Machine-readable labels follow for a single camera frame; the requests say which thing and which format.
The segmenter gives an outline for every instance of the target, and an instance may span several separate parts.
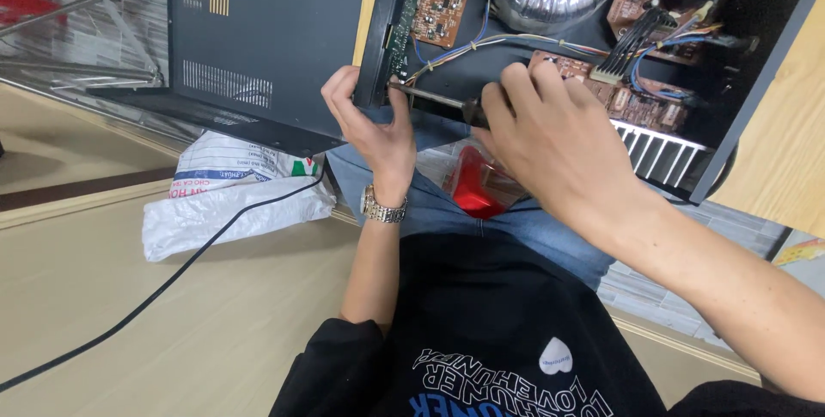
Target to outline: wristwatch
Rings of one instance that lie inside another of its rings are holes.
[[[364,188],[364,193],[361,194],[361,213],[367,219],[387,224],[397,224],[403,221],[404,216],[407,215],[407,198],[404,198],[404,204],[397,209],[383,207],[376,202],[376,190],[370,183]]]

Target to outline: soldering iron handle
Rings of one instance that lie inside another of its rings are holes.
[[[482,129],[490,129],[490,124],[487,121],[487,116],[484,115],[484,109],[481,108],[479,99],[473,98],[467,101],[461,108],[461,112],[464,115],[464,122],[467,122],[467,124]]]

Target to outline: hand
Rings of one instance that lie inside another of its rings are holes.
[[[393,122],[389,125],[373,123],[350,100],[360,70],[354,66],[341,67],[321,88],[321,95],[341,126],[346,141],[355,146],[372,169],[376,202],[384,207],[401,207],[413,181],[416,161],[407,95],[390,88]],[[391,80],[398,81],[395,75]]]
[[[636,178],[605,107],[550,62],[512,64],[482,93],[490,154],[556,219],[591,240],[619,225],[649,190]]]

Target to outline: green circuit board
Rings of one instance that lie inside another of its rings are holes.
[[[404,0],[401,17],[390,30],[392,34],[387,42],[387,51],[390,53],[389,72],[401,79],[405,78],[401,73],[407,70],[407,38],[415,22],[417,7],[418,0]]]

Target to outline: left hand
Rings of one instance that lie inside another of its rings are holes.
[[[389,89],[393,122],[380,125],[368,119],[352,104],[360,67],[344,66],[321,88],[321,95],[341,126],[346,141],[366,160],[373,173],[376,202],[384,207],[401,207],[415,172],[416,148],[410,122],[407,95]]]

